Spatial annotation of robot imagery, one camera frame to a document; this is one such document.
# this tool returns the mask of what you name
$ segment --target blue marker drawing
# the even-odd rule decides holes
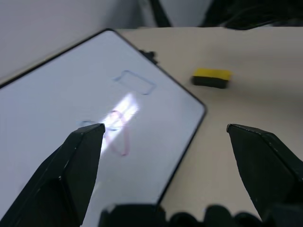
[[[121,76],[114,78],[114,81],[141,95],[150,95],[157,87],[155,83],[129,70],[124,70]]]

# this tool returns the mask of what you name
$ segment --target white wall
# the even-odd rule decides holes
[[[212,0],[160,0],[174,27],[199,26]]]
[[[101,30],[140,25],[137,0],[0,0],[0,78]]]

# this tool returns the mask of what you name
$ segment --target beige table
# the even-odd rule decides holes
[[[226,126],[238,123],[273,132],[303,159],[303,28],[154,28],[123,35],[138,48],[156,51],[160,66],[208,107],[163,200],[168,215],[185,210],[201,219],[213,203],[233,213],[256,214]],[[191,85],[198,67],[231,70],[230,87]]]

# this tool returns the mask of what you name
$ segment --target drawn circle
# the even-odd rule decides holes
[[[110,126],[107,127],[107,129],[109,131],[116,131],[119,130],[119,128],[123,128],[121,129],[123,132],[123,138],[124,138],[124,149],[122,150],[118,150],[116,149],[116,147],[114,146],[113,143],[111,143],[110,137],[108,136],[108,133],[105,133],[105,140],[106,143],[109,144],[109,146],[111,147],[112,151],[118,155],[121,156],[127,156],[129,154],[130,151],[130,144],[129,144],[129,132],[128,132],[128,127],[126,124],[126,120],[123,116],[123,114],[117,110],[113,110],[110,112],[110,117],[112,119],[116,119],[116,121],[114,121],[114,123]]]

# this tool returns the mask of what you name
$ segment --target yellow eraser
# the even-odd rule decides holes
[[[231,75],[232,72],[230,72],[229,70],[214,70],[203,68],[198,68],[194,73],[194,77],[211,77],[224,80],[230,80]]]

